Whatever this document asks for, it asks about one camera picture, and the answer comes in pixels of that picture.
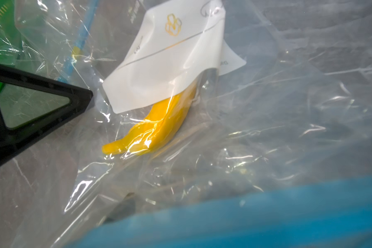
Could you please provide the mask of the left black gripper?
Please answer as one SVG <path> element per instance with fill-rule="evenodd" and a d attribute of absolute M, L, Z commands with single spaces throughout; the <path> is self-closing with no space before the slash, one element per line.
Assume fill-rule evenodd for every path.
<path fill-rule="evenodd" d="M 0 166 L 83 114 L 93 92 L 0 65 Z"/>

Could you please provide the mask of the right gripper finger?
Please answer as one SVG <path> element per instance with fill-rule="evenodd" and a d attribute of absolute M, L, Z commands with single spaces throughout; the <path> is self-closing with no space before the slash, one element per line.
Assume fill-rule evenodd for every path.
<path fill-rule="evenodd" d="M 125 198 L 108 214 L 103 224 L 117 222 L 130 215 L 136 210 L 136 200 L 134 193 L 128 193 Z"/>

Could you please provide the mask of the clear zip-top bag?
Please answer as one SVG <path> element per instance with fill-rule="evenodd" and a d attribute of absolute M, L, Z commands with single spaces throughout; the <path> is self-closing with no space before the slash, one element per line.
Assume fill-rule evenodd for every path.
<path fill-rule="evenodd" d="M 116 62 L 163 1 L 120 1 Z M 372 1 L 224 1 L 221 68 L 175 136 L 105 155 L 151 107 L 108 94 L 31 147 L 44 175 L 13 248 L 372 247 Z M 133 215 L 103 224 L 128 193 Z"/>
<path fill-rule="evenodd" d="M 14 1 L 22 42 L 14 68 L 102 93 L 121 9 L 120 1 Z"/>

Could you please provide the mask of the yellow banana bunch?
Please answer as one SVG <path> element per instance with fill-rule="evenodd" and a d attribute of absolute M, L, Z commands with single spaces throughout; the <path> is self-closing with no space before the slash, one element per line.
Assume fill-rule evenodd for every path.
<path fill-rule="evenodd" d="M 153 105 L 144 120 L 134 125 L 127 135 L 102 147 L 106 155 L 142 155 L 167 144 L 183 124 L 197 84 L 192 83 L 183 92 Z"/>

